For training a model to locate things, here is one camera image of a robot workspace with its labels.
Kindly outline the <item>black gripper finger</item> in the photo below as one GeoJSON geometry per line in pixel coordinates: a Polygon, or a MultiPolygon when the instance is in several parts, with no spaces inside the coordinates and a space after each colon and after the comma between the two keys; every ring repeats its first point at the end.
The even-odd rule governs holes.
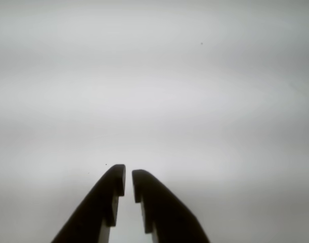
{"type": "Polygon", "coordinates": [[[96,182],[52,240],[55,243],[107,243],[124,196],[125,165],[114,165],[96,182]]]}
{"type": "Polygon", "coordinates": [[[163,183],[145,170],[133,170],[135,202],[153,242],[209,243],[195,215],[163,183]]]}

